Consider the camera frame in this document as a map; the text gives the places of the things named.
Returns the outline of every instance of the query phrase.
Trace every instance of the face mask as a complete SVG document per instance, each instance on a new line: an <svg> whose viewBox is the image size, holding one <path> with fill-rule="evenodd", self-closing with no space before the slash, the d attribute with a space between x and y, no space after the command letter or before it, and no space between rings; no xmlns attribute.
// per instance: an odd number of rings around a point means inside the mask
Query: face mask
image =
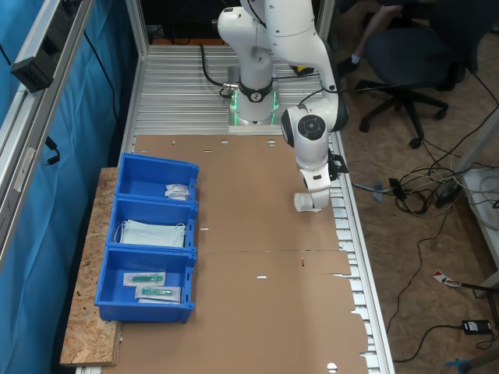
<svg viewBox="0 0 499 374"><path fill-rule="evenodd" d="M182 248L186 236L186 226L160 226L142 224L136 221L123 222L115 232L115 242L121 229L120 243L137 245L159 245L161 247Z"/></svg>

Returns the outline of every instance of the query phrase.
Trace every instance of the blue bin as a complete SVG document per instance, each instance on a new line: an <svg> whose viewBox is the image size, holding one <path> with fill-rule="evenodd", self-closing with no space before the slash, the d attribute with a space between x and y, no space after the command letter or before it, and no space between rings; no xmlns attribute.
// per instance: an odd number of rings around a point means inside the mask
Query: blue bin
<svg viewBox="0 0 499 374"><path fill-rule="evenodd" d="M198 166L188 162L124 153L119 166L116 195L197 204L196 180L199 171ZM175 183L189 186L188 200L165 196L166 185Z"/></svg>
<svg viewBox="0 0 499 374"><path fill-rule="evenodd" d="M111 220L109 221L107 244L120 244L120 227L122 223L127 220L137 221L143 224L160 224L164 226L184 224L186 226L186 236L182 248L161 247L156 245L147 245L146 247L150 249L196 253L196 248L194 247L194 226L196 223L196 216L197 207L190 204L115 196ZM129 249L143 246L131 244L120 245Z"/></svg>
<svg viewBox="0 0 499 374"><path fill-rule="evenodd" d="M194 310L193 270L196 255L186 252L159 252L144 248L129 250L106 246L95 305L103 320L140 322L187 322ZM128 272L166 271L165 286L182 289L179 304L139 303L135 287L123 286Z"/></svg>

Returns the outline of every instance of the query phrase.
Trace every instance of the office chair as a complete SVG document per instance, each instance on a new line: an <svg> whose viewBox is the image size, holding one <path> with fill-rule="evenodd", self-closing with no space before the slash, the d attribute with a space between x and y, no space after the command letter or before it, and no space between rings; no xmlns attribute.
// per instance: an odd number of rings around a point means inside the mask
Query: office chair
<svg viewBox="0 0 499 374"><path fill-rule="evenodd" d="M453 90L456 83L464 80L465 69L475 74L478 45L498 18L498 0L440 0L430 14L430 27L374 34L366 43L366 58L384 83L361 80L356 88L377 88L392 98L364 116L360 131L368 132L369 121L381 112L393 106L400 111L403 106L418 135L409 145L419 148L424 132L414 103L440 108L435 114L438 120L447 114L448 104L412 89Z"/></svg>

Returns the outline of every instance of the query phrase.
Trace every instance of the chair wheel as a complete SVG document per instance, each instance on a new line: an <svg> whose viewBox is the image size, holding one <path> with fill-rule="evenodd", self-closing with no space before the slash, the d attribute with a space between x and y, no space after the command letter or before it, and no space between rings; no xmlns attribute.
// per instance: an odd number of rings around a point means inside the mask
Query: chair wheel
<svg viewBox="0 0 499 374"><path fill-rule="evenodd" d="M370 124L366 119L360 122L359 130L360 132L369 132Z"/></svg>
<svg viewBox="0 0 499 374"><path fill-rule="evenodd" d="M414 150L417 150L419 147L421 147L421 143L422 141L420 138L414 138L409 142L409 146Z"/></svg>
<svg viewBox="0 0 499 374"><path fill-rule="evenodd" d="M435 114L435 119L438 120L438 121L441 121L442 119L445 118L445 116L447 115L447 111L445 111L444 109L440 109L436 114Z"/></svg>

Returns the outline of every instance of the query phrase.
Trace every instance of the small white package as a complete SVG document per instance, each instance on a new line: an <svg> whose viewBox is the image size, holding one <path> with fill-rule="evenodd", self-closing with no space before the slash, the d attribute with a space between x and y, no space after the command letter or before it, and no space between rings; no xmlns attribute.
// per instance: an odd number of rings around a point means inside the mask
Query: small white package
<svg viewBox="0 0 499 374"><path fill-rule="evenodd" d="M180 304L179 302L166 302L165 300L154 300L152 298L140 298L140 304Z"/></svg>
<svg viewBox="0 0 499 374"><path fill-rule="evenodd" d="M135 298L153 298L167 302L180 302L180 287L137 286Z"/></svg>
<svg viewBox="0 0 499 374"><path fill-rule="evenodd" d="M166 185L165 196L169 199L187 200L189 198L188 185Z"/></svg>
<svg viewBox="0 0 499 374"><path fill-rule="evenodd" d="M164 286L166 273L124 273L124 286Z"/></svg>

